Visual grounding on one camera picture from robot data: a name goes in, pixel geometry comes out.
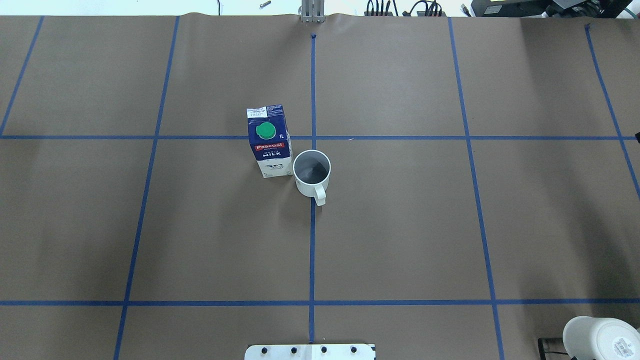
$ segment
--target blue tape grid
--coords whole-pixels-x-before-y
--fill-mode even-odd
[[[625,155],[625,160],[627,161],[627,167],[629,169],[629,174],[631,175],[631,180],[634,182],[634,186],[636,187],[636,194],[638,195],[638,199],[640,199],[640,186],[638,186],[636,173],[634,172],[634,167],[631,165],[631,159],[629,159],[627,146],[625,145],[625,142],[622,139],[622,133],[620,132],[618,119],[616,118],[616,113],[613,111],[613,106],[611,106],[611,99],[609,98],[609,92],[607,91],[607,87],[604,85],[604,80],[602,79],[602,74],[600,73],[600,66],[598,65],[598,59],[596,59],[596,52],[593,49],[593,43],[591,41],[591,24],[586,24],[584,26],[584,32],[587,35],[587,44],[589,44],[589,51],[591,51],[591,59],[593,60],[593,67],[596,70],[596,75],[598,75],[598,80],[600,82],[600,87],[602,87],[602,93],[604,94],[604,99],[605,101],[607,101],[609,114],[611,114],[611,120],[613,121],[613,126],[616,128],[616,133],[618,134],[618,141],[620,141],[620,147],[622,148],[622,153]]]
[[[454,69],[456,73],[456,82],[458,86],[458,96],[460,98],[460,109],[462,114],[463,125],[465,128],[464,136],[318,136],[316,133],[316,34],[311,35],[311,136],[292,136],[294,140],[311,140],[312,148],[316,148],[316,140],[464,140],[467,143],[467,152],[470,163],[470,171],[472,174],[472,182],[474,185],[474,194],[476,197],[476,208],[479,219],[481,239],[483,243],[483,251],[485,258],[485,266],[487,272],[487,280],[490,289],[491,299],[471,299],[471,300],[316,300],[315,299],[315,228],[316,228],[316,205],[311,200],[310,206],[310,268],[309,268],[309,300],[238,300],[238,301],[131,301],[131,285],[133,281],[134,269],[140,244],[140,235],[147,204],[148,190],[151,181],[153,164],[156,155],[158,140],[247,140],[247,136],[243,135],[160,135],[160,127],[162,122],[164,100],[168,87],[173,52],[177,38],[180,17],[176,17],[172,44],[170,47],[169,59],[166,68],[161,102],[158,109],[156,122],[156,131],[154,135],[3,135],[7,121],[9,119],[13,103],[18,94],[22,78],[29,63],[29,59],[36,44],[38,35],[42,28],[44,16],[40,17],[35,33],[31,40],[29,50],[25,57],[24,63],[16,80],[11,98],[7,109],[4,113],[3,121],[0,124],[0,140],[153,140],[152,151],[149,159],[147,178],[145,181],[145,189],[140,208],[140,217],[138,219],[138,227],[134,247],[132,250],[131,264],[129,275],[127,277],[127,287],[125,289],[125,297],[123,301],[103,301],[103,300],[0,300],[0,306],[117,306],[122,307],[120,326],[118,328],[118,337],[116,340],[116,348],[114,359],[118,359],[120,346],[122,344],[122,336],[124,334],[124,326],[127,316],[127,309],[131,306],[308,306],[309,308],[309,341],[314,341],[314,308],[315,306],[491,306],[495,324],[496,339],[499,349],[500,360],[504,360],[504,349],[502,346],[502,336],[500,331],[500,322],[498,317],[497,306],[508,305],[533,305],[533,304],[640,304],[640,299],[496,299],[495,287],[493,284],[493,275],[491,262],[489,257],[489,249],[486,241],[486,233],[484,231],[484,220],[482,214],[482,204],[477,185],[476,168],[474,163],[472,140],[614,140],[619,141],[630,176],[634,183],[636,193],[640,199],[640,186],[636,178],[633,166],[631,164],[625,140],[635,140],[634,136],[622,136],[618,120],[613,110],[609,93],[605,86],[600,72],[598,60],[596,58],[593,42],[591,40],[590,25],[585,26],[585,34],[591,52],[593,65],[602,87],[602,92],[611,114],[617,136],[474,136],[469,133],[467,112],[462,89],[460,68],[458,65],[458,55],[456,51],[455,36],[451,18],[449,22],[449,34],[451,38],[451,49],[453,55]]]
[[[451,18],[449,21],[449,36],[451,38],[451,51],[453,55],[453,64],[456,71],[456,82],[458,83],[458,97],[460,98],[460,110],[462,112],[462,123],[465,126],[465,140],[467,142],[467,153],[469,156],[469,165],[471,168],[471,180],[474,184],[474,194],[476,196],[476,209],[478,213],[478,223],[480,225],[480,237],[482,239],[482,247],[484,252],[484,265],[486,267],[486,278],[489,282],[489,294],[491,300],[495,301],[495,288],[493,286],[493,272],[491,270],[491,259],[489,257],[489,246],[486,242],[486,232],[484,230],[484,216],[482,214],[482,203],[480,201],[480,191],[478,190],[478,180],[476,176],[476,164],[474,163],[474,152],[471,146],[471,137],[469,134],[469,124],[467,122],[467,108],[465,107],[465,96],[462,91],[462,80],[460,79],[460,67],[458,66],[458,53],[456,51],[456,37],[453,33],[453,25]],[[498,355],[500,360],[504,360],[504,347],[502,346],[502,331],[500,329],[500,319],[498,315],[498,306],[492,304],[493,324],[495,327],[495,338],[498,345]]]
[[[120,326],[118,327],[118,337],[116,338],[116,347],[113,353],[113,359],[118,360],[120,357],[120,345],[122,344],[122,336],[124,334],[124,325],[127,319],[127,310],[129,308],[129,297],[131,296],[131,284],[133,283],[133,273],[136,269],[136,259],[138,258],[138,247],[140,245],[140,234],[142,233],[142,223],[145,219],[145,210],[147,208],[147,197],[149,195],[149,185],[151,184],[151,174],[154,169],[154,161],[156,160],[156,149],[158,145],[158,135],[160,135],[160,125],[162,124],[162,115],[164,112],[164,99],[166,98],[166,89],[169,85],[169,76],[171,75],[171,64],[173,61],[173,50],[175,49],[175,39],[178,35],[178,25],[180,17],[175,17],[173,25],[173,36],[171,40],[171,48],[169,50],[169,60],[166,64],[166,73],[164,75],[164,85],[162,87],[162,96],[160,98],[160,107],[158,108],[158,118],[156,121],[156,134],[154,143],[151,146],[151,155],[149,156],[149,167],[147,169],[147,179],[145,180],[145,191],[142,195],[142,204],[140,205],[140,217],[138,218],[138,228],[136,230],[136,239],[133,244],[131,254],[131,264],[129,265],[129,276],[127,277],[127,287],[124,294],[124,303],[122,305],[122,314],[120,315]]]
[[[13,92],[11,93],[11,98],[9,99],[9,105],[7,105],[6,111],[4,112],[2,124],[0,124],[0,135],[2,135],[2,133],[4,132],[4,127],[6,126],[6,122],[9,120],[9,114],[11,113],[13,102],[15,101],[15,97],[18,95],[18,90],[20,89],[20,83],[22,82],[24,71],[27,69],[27,65],[29,64],[29,59],[31,59],[31,53],[33,52],[33,48],[36,45],[36,41],[38,40],[38,35],[40,34],[40,29],[42,29],[43,21],[44,21],[44,16],[41,16],[40,20],[38,21],[38,26],[36,27],[36,32],[33,34],[33,38],[31,39],[31,44],[29,45],[29,51],[27,51],[27,56],[24,58],[24,62],[22,63],[22,68],[20,69],[18,80],[16,80],[15,86],[13,87]]]

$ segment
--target label on container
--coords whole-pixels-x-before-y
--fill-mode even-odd
[[[484,9],[484,15],[499,13],[500,9],[502,9],[502,5],[487,6],[486,9]]]
[[[613,340],[613,351],[620,359],[628,359],[636,353],[636,347],[624,337],[619,337]]]
[[[267,117],[267,107],[263,106],[258,109],[247,109],[246,118],[250,119],[252,117]]]

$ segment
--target white mug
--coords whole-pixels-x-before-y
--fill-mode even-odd
[[[318,150],[303,151],[293,161],[293,176],[302,195],[316,199],[316,205],[326,202],[326,187],[331,175],[331,161]]]

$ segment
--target black cable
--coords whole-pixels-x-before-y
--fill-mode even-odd
[[[431,6],[429,6],[429,10],[424,12],[424,16],[433,16],[433,11],[436,7],[436,2],[435,0],[431,3]]]
[[[442,12],[442,6],[440,6],[440,4],[438,4],[436,2],[436,0],[433,0],[433,15],[435,17],[441,16],[442,14],[439,14],[438,12]]]
[[[460,10],[462,10],[462,12],[465,13],[466,16],[471,17],[471,13],[469,12],[469,9],[466,5],[460,5]]]
[[[411,13],[413,12],[413,9],[415,9],[416,5],[420,4],[420,3],[424,3],[424,11],[426,12],[427,9],[429,8],[429,4],[427,4],[426,0],[418,0],[417,3],[413,4],[413,6],[411,7],[411,10],[409,10],[409,12],[403,12],[402,14],[404,16],[411,16]]]

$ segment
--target black cord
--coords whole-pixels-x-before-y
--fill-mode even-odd
[[[471,17],[471,13],[469,12],[469,9],[466,5],[460,5],[460,10],[462,10],[462,12],[465,13],[466,16]]]
[[[413,9],[415,9],[415,7],[420,3],[424,3],[424,16],[442,16],[442,6],[438,4],[435,0],[433,1],[418,0],[415,4],[413,4],[413,6],[411,7],[411,10],[409,10],[408,12],[407,11],[402,12],[402,15],[411,16],[411,14],[413,13]]]
[[[429,10],[424,12],[424,16],[433,16],[433,11],[436,7],[436,2],[435,0],[431,3],[431,6],[429,6]]]
[[[415,6],[418,5],[419,3],[424,3],[424,11],[426,12],[427,9],[429,8],[429,4],[427,4],[426,0],[418,0],[417,3],[413,4],[413,6],[411,7],[411,10],[409,10],[408,15],[406,16],[411,16],[411,13],[413,12],[413,9],[415,9]]]

